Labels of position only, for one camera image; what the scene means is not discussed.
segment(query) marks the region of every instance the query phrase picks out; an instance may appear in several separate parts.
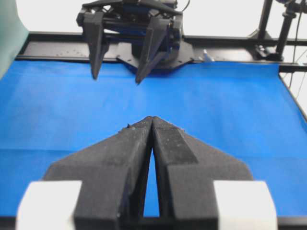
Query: white foam block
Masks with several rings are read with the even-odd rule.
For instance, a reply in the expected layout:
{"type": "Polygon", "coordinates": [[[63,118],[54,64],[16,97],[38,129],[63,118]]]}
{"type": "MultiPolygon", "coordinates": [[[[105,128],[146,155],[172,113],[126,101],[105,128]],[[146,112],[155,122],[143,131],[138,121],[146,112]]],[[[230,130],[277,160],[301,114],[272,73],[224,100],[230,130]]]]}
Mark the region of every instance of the white foam block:
{"type": "Polygon", "coordinates": [[[81,185],[81,181],[30,183],[18,208],[16,230],[74,230],[81,185]]]}
{"type": "Polygon", "coordinates": [[[277,230],[274,202],[265,182],[214,181],[219,230],[277,230]]]}

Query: green curtain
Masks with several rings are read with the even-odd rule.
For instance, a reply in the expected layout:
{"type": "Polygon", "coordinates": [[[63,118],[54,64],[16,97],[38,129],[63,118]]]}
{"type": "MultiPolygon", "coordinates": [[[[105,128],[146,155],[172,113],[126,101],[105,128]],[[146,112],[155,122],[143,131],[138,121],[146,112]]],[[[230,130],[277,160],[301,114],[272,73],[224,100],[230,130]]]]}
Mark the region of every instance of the green curtain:
{"type": "Polygon", "coordinates": [[[15,0],[0,0],[0,79],[10,67],[28,36],[15,0]]]}

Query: metal frame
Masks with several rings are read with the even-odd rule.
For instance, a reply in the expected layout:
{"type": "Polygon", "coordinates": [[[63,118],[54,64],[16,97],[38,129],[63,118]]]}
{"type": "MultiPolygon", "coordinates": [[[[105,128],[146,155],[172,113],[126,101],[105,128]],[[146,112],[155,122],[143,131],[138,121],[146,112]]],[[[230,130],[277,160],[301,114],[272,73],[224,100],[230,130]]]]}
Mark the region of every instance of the metal frame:
{"type": "MultiPolygon", "coordinates": [[[[249,37],[216,37],[216,36],[184,36],[184,41],[193,45],[196,58],[194,63],[203,62],[204,50],[210,61],[229,61],[280,65],[279,72],[293,73],[296,71],[306,72],[307,63],[286,63],[283,61],[259,60],[256,55],[256,46],[277,46],[280,42],[277,38],[271,38],[266,32],[273,0],[265,0],[262,10],[259,28],[249,37]]],[[[117,47],[121,41],[133,39],[131,36],[120,34],[107,34],[112,41],[104,62],[117,63],[117,47]]],[[[307,46],[307,39],[287,39],[288,46],[307,46]]],[[[43,33],[31,32],[16,60],[55,60],[68,62],[89,62],[87,44],[80,33],[43,33]]],[[[303,117],[307,116],[298,104],[295,97],[289,91],[294,102],[299,107],[303,117]]],[[[156,230],[171,229],[172,221],[163,218],[142,218],[138,221],[127,220],[124,226],[127,229],[156,230]]],[[[0,229],[13,230],[15,217],[0,217],[0,229]]],[[[278,217],[279,230],[305,230],[307,229],[307,215],[304,217],[278,217]]]]}
{"type": "MultiPolygon", "coordinates": [[[[119,41],[133,39],[131,36],[121,34],[107,34],[113,42],[106,53],[104,62],[116,63],[117,47],[119,41]]],[[[184,36],[184,41],[193,45],[197,54],[194,63],[203,62],[203,51],[207,50],[214,61],[234,61],[246,63],[277,63],[280,72],[292,73],[306,72],[307,63],[289,63],[283,61],[265,61],[256,58],[256,45],[275,46],[278,39],[255,39],[249,37],[216,37],[216,36],[184,36]],[[224,58],[228,53],[231,58],[224,58]]],[[[299,39],[298,46],[307,46],[307,39],[299,39]]],[[[288,39],[287,45],[294,46],[295,40],[288,39]]],[[[31,32],[16,60],[54,60],[69,62],[89,62],[87,44],[81,33],[42,33],[31,32]]]]}

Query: black cable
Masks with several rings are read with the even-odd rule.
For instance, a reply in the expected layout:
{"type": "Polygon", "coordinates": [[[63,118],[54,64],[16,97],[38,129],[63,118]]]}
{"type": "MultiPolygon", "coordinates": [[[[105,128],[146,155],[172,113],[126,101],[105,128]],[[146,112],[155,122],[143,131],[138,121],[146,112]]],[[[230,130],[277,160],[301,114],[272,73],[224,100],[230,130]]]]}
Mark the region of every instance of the black cable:
{"type": "Polygon", "coordinates": [[[303,83],[304,83],[304,80],[305,80],[305,77],[306,77],[306,73],[304,73],[304,76],[303,76],[303,79],[302,79],[302,82],[301,82],[301,85],[299,86],[299,90],[298,90],[298,93],[297,93],[297,96],[296,96],[296,99],[299,97],[299,93],[301,92],[301,89],[302,89],[302,86],[303,86],[303,83]]]}
{"type": "MultiPolygon", "coordinates": [[[[295,34],[295,45],[294,45],[294,51],[293,51],[293,63],[295,62],[295,53],[296,53],[296,46],[297,46],[297,37],[298,37],[298,30],[299,30],[299,24],[301,22],[301,18],[302,18],[302,14],[303,14],[303,6],[304,6],[305,0],[302,0],[301,2],[301,9],[300,9],[300,13],[299,13],[299,17],[298,17],[298,21],[297,21],[297,26],[296,26],[296,34],[295,34]]],[[[290,78],[290,84],[289,84],[289,89],[292,86],[292,80],[293,80],[293,73],[291,73],[291,78],[290,78]]]]}
{"type": "MultiPolygon", "coordinates": [[[[297,59],[295,62],[298,62],[306,52],[307,52],[307,49],[301,54],[301,56],[298,57],[298,59],[297,59]]],[[[285,78],[288,76],[288,74],[289,74],[289,73],[285,74],[285,75],[283,76],[283,79],[285,79],[285,78]]]]}
{"type": "Polygon", "coordinates": [[[183,11],[185,11],[188,7],[189,7],[189,5],[190,5],[190,2],[191,2],[191,0],[188,0],[188,3],[187,3],[187,5],[185,6],[185,8],[181,11],[181,12],[183,12],[183,11]]]}

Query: blue table cover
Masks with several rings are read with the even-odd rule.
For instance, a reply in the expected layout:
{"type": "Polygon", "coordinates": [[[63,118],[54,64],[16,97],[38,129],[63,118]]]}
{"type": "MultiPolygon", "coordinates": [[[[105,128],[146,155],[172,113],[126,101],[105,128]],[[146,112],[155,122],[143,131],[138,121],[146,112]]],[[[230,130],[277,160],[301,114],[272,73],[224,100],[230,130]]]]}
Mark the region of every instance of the blue table cover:
{"type": "MultiPolygon", "coordinates": [[[[243,160],[278,215],[307,215],[307,124],[278,65],[207,63],[153,74],[122,64],[16,61],[0,81],[0,216],[16,215],[48,166],[145,116],[159,116],[243,160]]],[[[159,215],[153,159],[146,216],[159,215]]]]}

